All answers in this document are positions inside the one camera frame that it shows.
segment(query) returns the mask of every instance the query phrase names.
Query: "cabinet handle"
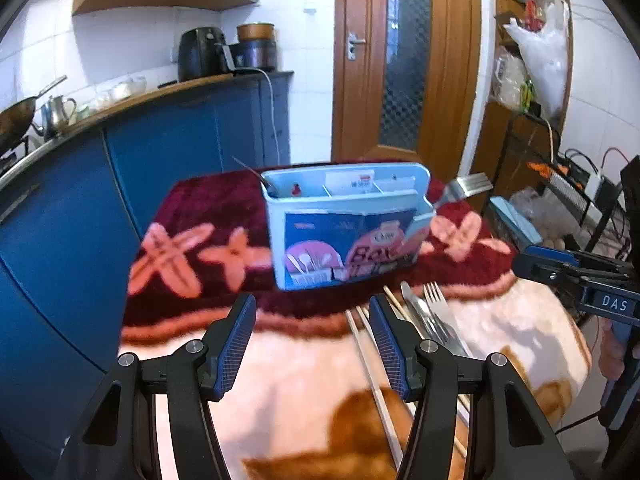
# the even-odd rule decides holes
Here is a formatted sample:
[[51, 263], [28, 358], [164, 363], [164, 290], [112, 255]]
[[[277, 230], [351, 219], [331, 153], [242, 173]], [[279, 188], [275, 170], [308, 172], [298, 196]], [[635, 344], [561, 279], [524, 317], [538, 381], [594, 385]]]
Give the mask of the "cabinet handle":
[[40, 184], [33, 184], [33, 186], [31, 186], [27, 191], [25, 191], [24, 193], [22, 193], [15, 201], [14, 203], [12, 203], [6, 210], [4, 213], [2, 213], [0, 215], [0, 225], [2, 225], [2, 223], [11, 215], [11, 213], [13, 213], [17, 207], [24, 202], [25, 200], [27, 200], [27, 197], [33, 193], [34, 191], [36, 191], [38, 188], [40, 187]]

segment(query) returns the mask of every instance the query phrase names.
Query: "screw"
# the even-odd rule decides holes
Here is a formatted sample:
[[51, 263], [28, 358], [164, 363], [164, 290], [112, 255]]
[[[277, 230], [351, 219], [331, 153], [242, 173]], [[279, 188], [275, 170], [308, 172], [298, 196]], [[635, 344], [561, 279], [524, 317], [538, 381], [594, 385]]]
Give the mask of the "screw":
[[420, 343], [420, 348], [427, 352], [427, 354], [433, 354], [438, 349], [438, 343], [431, 339], [427, 339]]
[[496, 366], [504, 366], [507, 364], [507, 358], [502, 354], [496, 353], [491, 355], [491, 362]]
[[136, 356], [133, 354], [122, 354], [118, 358], [118, 364], [120, 366], [131, 366], [133, 364], [133, 361], [135, 360], [136, 360]]
[[192, 339], [185, 346], [187, 352], [190, 354], [197, 354], [200, 350], [204, 348], [204, 343], [199, 339]]

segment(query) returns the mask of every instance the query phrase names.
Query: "frying pan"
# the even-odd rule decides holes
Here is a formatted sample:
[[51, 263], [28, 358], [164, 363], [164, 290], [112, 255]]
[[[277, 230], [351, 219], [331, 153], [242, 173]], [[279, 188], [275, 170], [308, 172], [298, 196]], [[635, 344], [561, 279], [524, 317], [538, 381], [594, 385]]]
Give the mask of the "frying pan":
[[36, 113], [36, 101], [52, 88], [66, 80], [66, 75], [45, 86], [38, 95], [23, 99], [0, 113], [0, 155], [16, 148], [22, 142], [33, 116]]

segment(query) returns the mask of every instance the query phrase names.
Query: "black air fryer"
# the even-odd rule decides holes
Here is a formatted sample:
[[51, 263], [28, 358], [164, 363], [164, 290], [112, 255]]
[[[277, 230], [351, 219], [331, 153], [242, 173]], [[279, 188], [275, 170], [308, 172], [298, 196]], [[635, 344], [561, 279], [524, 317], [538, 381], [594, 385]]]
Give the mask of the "black air fryer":
[[180, 39], [178, 81], [231, 72], [225, 60], [225, 35], [217, 27], [189, 30]]

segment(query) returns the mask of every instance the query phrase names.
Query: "wooden countertop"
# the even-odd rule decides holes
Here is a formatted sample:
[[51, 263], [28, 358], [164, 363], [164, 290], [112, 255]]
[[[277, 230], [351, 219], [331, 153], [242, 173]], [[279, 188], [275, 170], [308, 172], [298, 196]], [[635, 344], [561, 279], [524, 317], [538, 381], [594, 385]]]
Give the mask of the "wooden countertop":
[[[269, 74], [269, 77], [273, 79], [290, 76], [292, 74], [293, 72], [272, 72]], [[260, 79], [264, 79], [264, 75], [260, 72], [238, 76], [233, 76], [232, 74], [215, 75], [194, 79], [192, 81], [185, 81], [184, 83], [176, 83], [159, 90], [153, 90], [140, 96], [121, 101], [106, 110], [98, 112], [82, 121], [78, 121], [77, 123], [66, 127], [59, 137], [48, 140], [42, 146], [33, 150], [29, 155], [23, 157], [9, 171], [0, 176], [0, 191], [8, 186], [9, 183], [11, 183], [27, 168], [30, 168], [48, 153], [53, 152], [58, 146], [61, 146], [79, 134], [105, 126], [111, 121], [122, 120], [126, 116], [139, 114], [144, 112], [147, 107], [153, 107], [159, 103], [170, 104], [171, 102], [179, 102], [189, 98], [196, 98], [200, 91], [206, 90], [212, 86], [245, 84], [247, 82], [257, 81]]]

